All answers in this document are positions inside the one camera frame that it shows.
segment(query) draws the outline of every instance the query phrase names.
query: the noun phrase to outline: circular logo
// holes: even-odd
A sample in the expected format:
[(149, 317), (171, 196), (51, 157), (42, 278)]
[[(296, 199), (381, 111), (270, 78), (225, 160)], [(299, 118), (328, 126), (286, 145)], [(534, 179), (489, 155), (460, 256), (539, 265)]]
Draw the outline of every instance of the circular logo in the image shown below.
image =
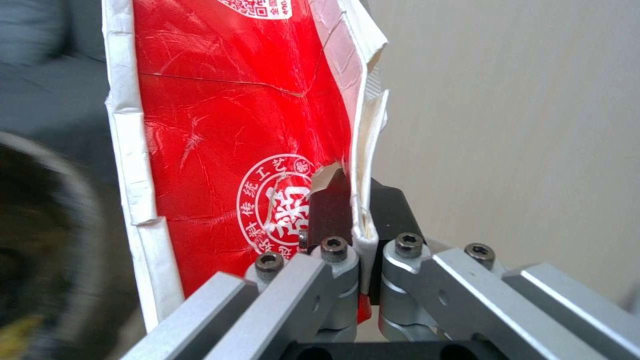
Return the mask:
[(244, 175), (238, 189), (238, 224), (258, 254), (276, 251), (289, 259), (309, 220), (311, 162), (297, 154), (270, 156)]

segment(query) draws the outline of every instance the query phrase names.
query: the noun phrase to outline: white paper edge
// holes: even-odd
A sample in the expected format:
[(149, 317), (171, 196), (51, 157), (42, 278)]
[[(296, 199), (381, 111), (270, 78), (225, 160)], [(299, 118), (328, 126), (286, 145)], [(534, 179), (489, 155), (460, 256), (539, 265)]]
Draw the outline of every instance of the white paper edge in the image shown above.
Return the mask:
[(151, 331), (184, 301), (166, 220), (156, 199), (138, 87), (132, 0), (102, 0), (111, 90), (106, 99), (120, 197), (142, 315)]
[[(378, 234), (369, 212), (371, 164), (387, 119), (388, 91), (381, 91), (377, 70), (369, 81), (367, 74), (374, 69), (387, 39), (358, 0), (310, 0), (309, 4), (351, 122), (351, 234), (360, 256), (360, 292), (368, 293), (378, 248)], [(348, 38), (342, 37), (343, 30), (348, 32)]]

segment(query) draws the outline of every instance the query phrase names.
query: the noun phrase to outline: white wall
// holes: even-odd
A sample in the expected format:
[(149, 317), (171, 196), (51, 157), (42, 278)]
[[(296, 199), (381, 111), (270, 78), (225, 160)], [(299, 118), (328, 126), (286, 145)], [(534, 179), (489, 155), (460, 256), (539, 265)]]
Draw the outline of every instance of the white wall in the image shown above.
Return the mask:
[(428, 237), (623, 299), (640, 274), (640, 2), (369, 3), (390, 40), (374, 176)]

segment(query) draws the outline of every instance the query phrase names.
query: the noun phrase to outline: hex socket screw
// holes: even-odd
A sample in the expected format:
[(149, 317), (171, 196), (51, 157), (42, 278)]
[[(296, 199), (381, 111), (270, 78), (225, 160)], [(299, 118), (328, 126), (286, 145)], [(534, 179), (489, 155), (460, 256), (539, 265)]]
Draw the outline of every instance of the hex socket screw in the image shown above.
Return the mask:
[(422, 254), (422, 237), (415, 233), (401, 233), (396, 236), (396, 254), (406, 259), (415, 259)]
[(470, 243), (465, 247), (465, 253), (488, 270), (493, 268), (495, 252), (488, 245), (483, 243)]
[(340, 236), (329, 236), (320, 242), (320, 254), (327, 263), (339, 263), (347, 258), (349, 244)]
[(258, 256), (254, 266), (260, 280), (271, 281), (284, 267), (284, 258), (277, 252), (268, 251)]

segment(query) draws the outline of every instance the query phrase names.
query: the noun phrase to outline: black metal base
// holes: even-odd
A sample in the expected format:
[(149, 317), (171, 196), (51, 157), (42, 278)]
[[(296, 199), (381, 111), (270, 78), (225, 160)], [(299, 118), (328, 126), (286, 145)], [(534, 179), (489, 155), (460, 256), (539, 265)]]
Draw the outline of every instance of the black metal base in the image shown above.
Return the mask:
[(318, 343), (289, 345), (281, 360), (507, 359), (488, 341)]

